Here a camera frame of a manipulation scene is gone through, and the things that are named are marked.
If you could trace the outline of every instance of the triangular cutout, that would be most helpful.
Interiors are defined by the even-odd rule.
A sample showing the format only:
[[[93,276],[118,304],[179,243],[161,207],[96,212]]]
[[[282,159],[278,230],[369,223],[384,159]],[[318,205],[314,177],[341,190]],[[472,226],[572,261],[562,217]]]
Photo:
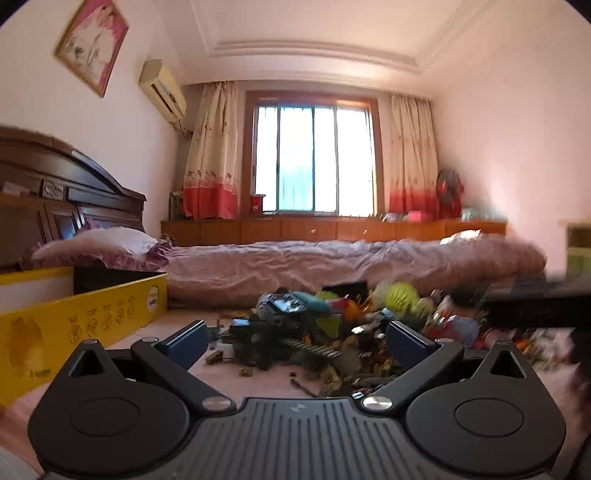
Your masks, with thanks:
[[[525,378],[521,367],[511,352],[504,350],[496,357],[495,364],[491,368],[491,374],[503,377]]]
[[[85,377],[86,375],[98,375],[103,373],[105,370],[100,364],[99,358],[92,350],[84,352],[82,358],[78,360],[78,363],[70,374],[71,377]]]

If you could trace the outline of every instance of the wooden headboard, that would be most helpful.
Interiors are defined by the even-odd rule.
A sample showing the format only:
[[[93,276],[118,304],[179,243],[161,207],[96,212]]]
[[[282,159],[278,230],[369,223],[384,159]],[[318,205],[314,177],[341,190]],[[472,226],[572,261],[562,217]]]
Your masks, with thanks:
[[[143,231],[146,198],[71,145],[0,126],[0,270],[37,243],[66,239],[89,219]]]

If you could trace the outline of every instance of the curtain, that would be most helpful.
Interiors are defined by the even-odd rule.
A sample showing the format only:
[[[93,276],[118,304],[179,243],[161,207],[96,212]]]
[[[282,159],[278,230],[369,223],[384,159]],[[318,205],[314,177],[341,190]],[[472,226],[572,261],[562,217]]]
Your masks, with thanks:
[[[439,216],[437,153],[428,100],[392,94],[390,212],[420,210]]]
[[[183,181],[183,209],[194,219],[238,216],[238,89],[203,88]]]

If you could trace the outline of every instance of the air conditioner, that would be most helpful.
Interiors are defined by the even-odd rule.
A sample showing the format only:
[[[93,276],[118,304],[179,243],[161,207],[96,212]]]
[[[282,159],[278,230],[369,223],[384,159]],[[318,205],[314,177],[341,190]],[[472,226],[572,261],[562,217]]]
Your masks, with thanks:
[[[177,122],[187,111],[187,102],[162,60],[144,63],[139,85],[169,122]]]

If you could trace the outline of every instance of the metal screw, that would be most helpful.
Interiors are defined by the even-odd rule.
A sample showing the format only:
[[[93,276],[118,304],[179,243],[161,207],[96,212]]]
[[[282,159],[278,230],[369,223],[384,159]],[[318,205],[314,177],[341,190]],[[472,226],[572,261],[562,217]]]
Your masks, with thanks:
[[[232,406],[232,400],[227,397],[208,397],[201,405],[209,411],[224,411]]]
[[[392,407],[392,400],[388,397],[372,395],[370,397],[365,397],[361,404],[369,411],[386,411]]]

